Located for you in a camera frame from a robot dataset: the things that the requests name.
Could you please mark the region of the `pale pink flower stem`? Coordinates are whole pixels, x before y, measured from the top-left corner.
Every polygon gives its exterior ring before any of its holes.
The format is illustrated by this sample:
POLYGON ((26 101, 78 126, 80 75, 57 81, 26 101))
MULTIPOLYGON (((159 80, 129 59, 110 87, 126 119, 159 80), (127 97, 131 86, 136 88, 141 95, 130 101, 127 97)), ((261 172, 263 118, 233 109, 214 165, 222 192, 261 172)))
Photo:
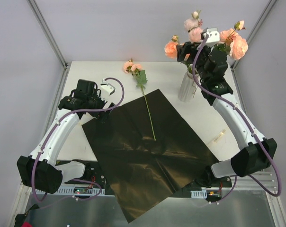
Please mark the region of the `pale pink flower stem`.
POLYGON ((191 18, 184 21, 184 29, 188 32, 188 38, 192 43, 198 43, 201 40, 201 28, 203 21, 200 19, 201 10, 196 10, 191 14, 191 18))

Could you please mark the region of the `black wrapping paper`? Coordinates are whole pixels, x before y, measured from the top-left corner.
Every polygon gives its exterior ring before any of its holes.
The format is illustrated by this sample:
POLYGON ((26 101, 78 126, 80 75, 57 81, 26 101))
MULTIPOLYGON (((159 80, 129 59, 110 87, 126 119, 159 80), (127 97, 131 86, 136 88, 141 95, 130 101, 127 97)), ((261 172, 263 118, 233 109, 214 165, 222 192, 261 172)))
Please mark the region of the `black wrapping paper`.
POLYGON ((200 177, 217 158, 160 90, 83 130, 127 222, 200 177))

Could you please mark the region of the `cream ribbon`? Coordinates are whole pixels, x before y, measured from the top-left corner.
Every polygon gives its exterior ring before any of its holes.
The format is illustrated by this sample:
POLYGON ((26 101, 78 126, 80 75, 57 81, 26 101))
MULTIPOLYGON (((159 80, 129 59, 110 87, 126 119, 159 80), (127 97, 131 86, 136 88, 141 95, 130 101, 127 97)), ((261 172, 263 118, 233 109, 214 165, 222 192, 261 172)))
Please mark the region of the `cream ribbon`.
POLYGON ((215 137, 213 138, 207 145, 211 145, 211 144, 214 144, 214 143, 217 143, 222 137, 224 137, 226 134, 226 129, 223 129, 222 131, 220 131, 220 133, 215 137))

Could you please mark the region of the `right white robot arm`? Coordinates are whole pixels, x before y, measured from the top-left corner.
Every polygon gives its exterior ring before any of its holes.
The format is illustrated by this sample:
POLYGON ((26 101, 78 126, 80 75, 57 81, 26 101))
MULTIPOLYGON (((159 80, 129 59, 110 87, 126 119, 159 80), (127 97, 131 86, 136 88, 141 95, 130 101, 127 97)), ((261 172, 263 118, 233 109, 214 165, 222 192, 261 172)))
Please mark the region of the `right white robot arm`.
POLYGON ((181 62, 186 57, 200 76, 197 85, 203 97, 225 120, 240 150, 231 159, 211 165, 211 171, 205 174, 205 183, 214 187, 226 176, 244 177, 270 166, 277 170, 273 162, 277 143, 255 128, 224 78, 228 69, 226 55, 205 44, 185 42, 177 45, 177 60, 181 62))

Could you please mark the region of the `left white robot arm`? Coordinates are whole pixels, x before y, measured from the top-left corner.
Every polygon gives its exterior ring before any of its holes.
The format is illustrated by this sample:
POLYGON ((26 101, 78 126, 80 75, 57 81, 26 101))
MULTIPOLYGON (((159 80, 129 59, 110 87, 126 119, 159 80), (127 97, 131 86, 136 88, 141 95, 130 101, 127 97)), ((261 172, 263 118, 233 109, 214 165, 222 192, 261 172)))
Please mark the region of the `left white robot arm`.
POLYGON ((56 168, 58 155, 67 137, 86 113, 99 118, 109 113, 104 106, 115 92, 105 79, 100 85, 93 81, 78 80, 77 86, 58 105, 53 123, 43 139, 29 156, 20 156, 18 171, 23 185, 54 194, 62 183, 76 178, 81 184, 91 180, 91 171, 85 165, 72 161, 56 168))

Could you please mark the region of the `white ribbed vase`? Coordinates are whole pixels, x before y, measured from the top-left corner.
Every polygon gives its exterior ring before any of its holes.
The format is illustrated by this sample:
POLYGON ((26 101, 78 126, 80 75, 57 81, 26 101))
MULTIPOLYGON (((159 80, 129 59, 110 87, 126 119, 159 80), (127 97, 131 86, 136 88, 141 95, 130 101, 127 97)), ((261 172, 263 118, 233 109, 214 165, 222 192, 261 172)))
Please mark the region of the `white ribbed vase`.
POLYGON ((181 102, 189 102, 191 101, 196 93, 197 85, 193 79, 193 75, 187 70, 184 74, 178 98, 181 102))

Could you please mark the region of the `red object bottom corner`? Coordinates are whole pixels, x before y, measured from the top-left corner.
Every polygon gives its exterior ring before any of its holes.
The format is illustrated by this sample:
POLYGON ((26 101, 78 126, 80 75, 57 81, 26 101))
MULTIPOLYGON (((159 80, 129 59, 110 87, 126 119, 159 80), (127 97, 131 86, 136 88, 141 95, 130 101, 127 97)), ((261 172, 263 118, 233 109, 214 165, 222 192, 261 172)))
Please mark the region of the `red object bottom corner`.
POLYGON ((14 227, 33 227, 30 223, 28 222, 16 222, 14 227))

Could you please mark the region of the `left aluminium frame post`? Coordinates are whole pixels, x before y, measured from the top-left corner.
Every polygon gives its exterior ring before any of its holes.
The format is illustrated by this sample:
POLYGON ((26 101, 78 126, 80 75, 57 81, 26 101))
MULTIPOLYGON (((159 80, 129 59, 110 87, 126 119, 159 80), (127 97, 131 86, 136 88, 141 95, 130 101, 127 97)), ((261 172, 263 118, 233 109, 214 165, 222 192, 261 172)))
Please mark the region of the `left aluminium frame post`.
POLYGON ((35 0, 27 0, 27 3, 29 4, 32 12, 34 13, 34 16, 36 17, 46 39, 48 40, 54 54, 56 55, 58 61, 60 62, 60 64, 63 66, 63 68, 66 70, 69 67, 68 62, 66 61, 66 59, 64 58, 43 14, 42 11, 40 10, 37 2, 35 0))

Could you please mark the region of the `aluminium frame post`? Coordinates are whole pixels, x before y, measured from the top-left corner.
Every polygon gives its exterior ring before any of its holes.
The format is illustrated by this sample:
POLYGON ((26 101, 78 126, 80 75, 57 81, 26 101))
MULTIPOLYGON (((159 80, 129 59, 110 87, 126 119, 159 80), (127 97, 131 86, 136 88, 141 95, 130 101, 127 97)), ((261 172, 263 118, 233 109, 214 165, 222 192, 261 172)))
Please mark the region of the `aluminium frame post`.
POLYGON ((34 13, 34 16, 36 17, 46 39, 48 40, 54 54, 56 55, 58 61, 60 62, 60 64, 63 66, 63 68, 66 70, 69 67, 68 62, 66 61, 66 59, 64 58, 43 14, 42 11, 40 10, 37 2, 35 0, 27 0, 27 3, 29 4, 32 12, 34 13))
POLYGON ((273 8, 275 7, 277 2, 278 2, 278 0, 269 0, 267 2, 265 8, 263 9, 261 15, 259 16, 259 18, 257 20, 257 22, 255 23, 255 25, 253 26, 251 32, 248 35, 248 38, 246 40, 248 46, 252 45, 256 35, 258 34, 258 32, 261 29, 262 25, 267 20, 268 16, 270 15, 271 11, 273 10, 273 8))

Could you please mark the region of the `right aluminium frame post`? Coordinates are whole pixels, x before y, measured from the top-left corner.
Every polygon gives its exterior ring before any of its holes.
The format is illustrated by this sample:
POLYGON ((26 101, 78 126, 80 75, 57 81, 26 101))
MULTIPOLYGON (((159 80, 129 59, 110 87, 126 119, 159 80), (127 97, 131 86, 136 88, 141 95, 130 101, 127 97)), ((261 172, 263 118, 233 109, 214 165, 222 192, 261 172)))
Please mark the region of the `right aluminium frame post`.
POLYGON ((257 22, 255 23, 255 25, 253 26, 251 32, 248 35, 248 38, 246 40, 248 46, 252 45, 256 35, 258 34, 258 32, 261 29, 262 25, 267 20, 268 16, 270 15, 271 11, 273 10, 273 8, 275 7, 277 2, 278 2, 278 0, 269 0, 267 2, 265 8, 263 9, 261 15, 259 16, 259 18, 257 20, 257 22))

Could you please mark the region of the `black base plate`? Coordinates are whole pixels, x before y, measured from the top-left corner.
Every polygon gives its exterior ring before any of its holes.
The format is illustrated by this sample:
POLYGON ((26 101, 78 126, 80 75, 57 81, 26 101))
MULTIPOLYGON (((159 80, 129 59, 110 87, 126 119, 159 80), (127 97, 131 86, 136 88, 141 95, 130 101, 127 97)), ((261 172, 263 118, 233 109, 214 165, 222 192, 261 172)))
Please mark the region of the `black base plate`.
MULTIPOLYGON (((74 159, 73 161, 82 163, 85 165, 84 175, 81 180, 91 180, 99 184, 106 196, 114 196, 115 193, 111 189, 104 172, 102 171, 98 161, 86 161, 81 159, 74 159)), ((230 177, 224 177, 220 179, 213 179, 212 181, 202 181, 201 179, 194 180, 188 183, 186 186, 171 195, 172 198, 190 198, 192 192, 206 191, 205 199, 209 201, 217 201, 223 197, 223 188, 231 188, 232 183, 230 177)))

